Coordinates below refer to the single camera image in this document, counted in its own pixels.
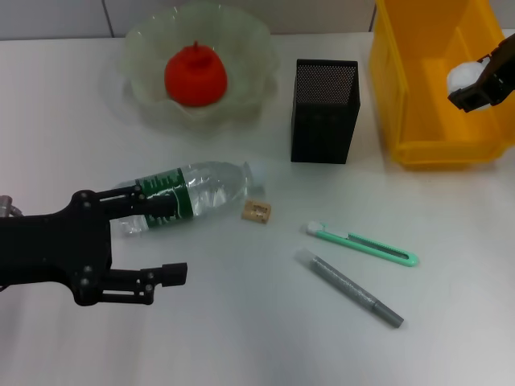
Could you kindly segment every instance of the mint green box cutter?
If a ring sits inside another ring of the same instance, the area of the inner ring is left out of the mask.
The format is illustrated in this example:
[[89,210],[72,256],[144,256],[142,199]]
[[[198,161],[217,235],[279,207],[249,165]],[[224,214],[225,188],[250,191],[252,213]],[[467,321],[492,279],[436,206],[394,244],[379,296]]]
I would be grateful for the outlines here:
[[356,251],[368,253],[369,255],[380,257],[381,259],[386,259],[393,263],[405,265],[406,267],[415,267],[418,264],[418,257],[413,253],[366,239],[354,233],[338,235],[328,232],[326,224],[318,221],[310,221],[307,224],[306,232],[308,235],[331,241],[343,245],[344,247],[355,249]]

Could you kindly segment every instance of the green label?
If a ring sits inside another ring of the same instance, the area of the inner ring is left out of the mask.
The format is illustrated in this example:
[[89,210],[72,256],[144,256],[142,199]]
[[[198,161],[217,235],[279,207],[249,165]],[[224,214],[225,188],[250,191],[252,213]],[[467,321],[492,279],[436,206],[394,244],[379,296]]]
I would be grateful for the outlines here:
[[170,170],[159,175],[151,175],[136,181],[141,185],[143,193],[148,199],[157,195],[175,195],[177,210],[172,217],[153,217],[146,215],[148,228],[155,228],[171,221],[190,219],[193,217],[193,208],[190,196],[187,193],[186,182],[180,169]]

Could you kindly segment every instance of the yellow plastic bin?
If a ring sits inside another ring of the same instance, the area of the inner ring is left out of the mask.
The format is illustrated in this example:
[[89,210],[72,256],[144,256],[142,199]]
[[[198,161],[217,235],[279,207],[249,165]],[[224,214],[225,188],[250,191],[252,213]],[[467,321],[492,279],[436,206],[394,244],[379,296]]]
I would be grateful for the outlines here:
[[488,0],[377,0],[370,71],[385,143],[404,166],[456,168],[498,158],[515,142],[515,96],[464,113],[447,74],[505,38]]

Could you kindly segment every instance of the plastic water bottle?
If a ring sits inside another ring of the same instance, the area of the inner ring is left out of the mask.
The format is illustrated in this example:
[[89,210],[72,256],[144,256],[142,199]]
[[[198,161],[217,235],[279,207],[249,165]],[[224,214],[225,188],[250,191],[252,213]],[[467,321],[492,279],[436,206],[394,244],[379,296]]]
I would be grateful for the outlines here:
[[259,165],[201,162],[120,183],[116,187],[141,185],[148,199],[175,194],[179,208],[175,217],[130,216],[119,219],[118,224],[123,233],[132,235],[172,221],[202,216],[245,196],[249,188],[262,186],[264,180],[265,173]]

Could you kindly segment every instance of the white table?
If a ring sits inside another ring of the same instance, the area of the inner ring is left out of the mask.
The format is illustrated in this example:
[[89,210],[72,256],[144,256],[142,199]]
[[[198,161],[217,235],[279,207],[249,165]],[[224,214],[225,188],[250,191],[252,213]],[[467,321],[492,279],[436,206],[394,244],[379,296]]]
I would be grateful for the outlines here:
[[[77,306],[54,283],[0,295],[0,384],[513,385],[515,152],[459,173],[410,173],[381,149],[371,34],[276,36],[275,98],[216,133],[142,123],[113,74],[120,39],[1,42],[0,193],[26,214],[82,188],[190,162],[268,168],[266,225],[226,213],[113,241],[113,266],[186,261],[152,306]],[[292,164],[298,58],[359,60],[361,110],[344,166]],[[306,236],[308,220],[420,256],[406,268]],[[394,330],[298,264],[307,247],[405,318]]]

